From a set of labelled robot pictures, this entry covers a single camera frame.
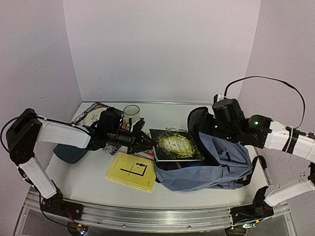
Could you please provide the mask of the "red floral book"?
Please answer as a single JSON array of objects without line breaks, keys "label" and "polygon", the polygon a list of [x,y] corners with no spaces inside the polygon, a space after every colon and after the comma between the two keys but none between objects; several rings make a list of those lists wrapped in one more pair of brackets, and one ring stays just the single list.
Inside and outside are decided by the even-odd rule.
[{"label": "red floral book", "polygon": [[146,158],[150,158],[150,159],[154,159],[154,157],[155,157],[155,153],[153,150],[147,150],[147,151],[141,152],[140,154],[142,156],[144,156]]}]

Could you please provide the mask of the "white floral notebook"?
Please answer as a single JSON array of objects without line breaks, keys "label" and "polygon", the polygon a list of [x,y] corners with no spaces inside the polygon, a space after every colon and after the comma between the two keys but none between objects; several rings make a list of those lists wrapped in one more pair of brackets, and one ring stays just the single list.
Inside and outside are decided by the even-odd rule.
[{"label": "white floral notebook", "polygon": [[187,130],[184,129],[179,129],[179,128],[174,128],[174,127],[166,127],[166,131],[176,131],[176,132],[188,132]]}]

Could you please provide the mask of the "green Alice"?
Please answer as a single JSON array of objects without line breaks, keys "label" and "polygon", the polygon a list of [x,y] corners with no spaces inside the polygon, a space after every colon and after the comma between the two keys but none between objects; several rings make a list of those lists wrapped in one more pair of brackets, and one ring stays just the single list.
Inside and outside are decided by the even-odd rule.
[{"label": "green Alice", "polygon": [[204,155],[189,132],[150,129],[157,162],[203,161]]}]

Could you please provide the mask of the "yellow book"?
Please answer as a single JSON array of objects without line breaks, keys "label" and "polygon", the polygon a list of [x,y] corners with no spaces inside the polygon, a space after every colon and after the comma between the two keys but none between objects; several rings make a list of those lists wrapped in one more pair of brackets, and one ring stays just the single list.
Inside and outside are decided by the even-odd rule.
[{"label": "yellow book", "polygon": [[156,182],[154,162],[118,152],[106,173],[106,177],[137,189],[152,192]]}]

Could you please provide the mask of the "blue grey backpack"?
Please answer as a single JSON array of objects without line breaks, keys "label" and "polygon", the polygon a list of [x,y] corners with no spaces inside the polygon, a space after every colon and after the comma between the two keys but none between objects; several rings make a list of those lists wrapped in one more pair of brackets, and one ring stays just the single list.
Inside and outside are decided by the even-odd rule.
[{"label": "blue grey backpack", "polygon": [[208,114],[207,107],[199,107],[188,116],[188,133],[195,138],[204,161],[155,163],[157,180],[166,188],[182,192],[204,188],[234,190],[250,184],[258,162],[267,168],[262,155],[251,159],[244,146],[199,132]]}]

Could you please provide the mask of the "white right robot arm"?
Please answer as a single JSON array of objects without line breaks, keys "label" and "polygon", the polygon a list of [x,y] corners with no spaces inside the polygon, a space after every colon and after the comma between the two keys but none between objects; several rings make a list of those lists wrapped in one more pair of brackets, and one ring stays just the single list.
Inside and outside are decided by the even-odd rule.
[{"label": "white right robot arm", "polygon": [[281,184],[257,190],[251,204],[231,209],[234,224],[262,220],[274,214],[279,203],[315,190],[315,135],[263,116],[246,118],[236,99],[222,99],[205,109],[199,121],[199,132],[244,146],[278,152],[288,160],[308,163],[307,172]]}]

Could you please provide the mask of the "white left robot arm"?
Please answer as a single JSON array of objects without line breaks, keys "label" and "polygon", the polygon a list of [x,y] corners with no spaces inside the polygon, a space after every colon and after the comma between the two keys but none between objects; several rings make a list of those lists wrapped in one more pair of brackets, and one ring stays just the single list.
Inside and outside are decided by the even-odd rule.
[{"label": "white left robot arm", "polygon": [[42,212],[79,220],[83,205],[64,199],[37,159],[36,146],[49,147],[48,153],[52,153],[57,145],[97,151],[114,143],[126,147],[128,154],[134,154],[156,146],[156,142],[143,132],[144,125],[144,119],[140,118],[129,131],[123,129],[123,115],[114,107],[102,111],[90,126],[44,118],[27,108],[2,127],[0,142],[20,175],[38,192]]}]

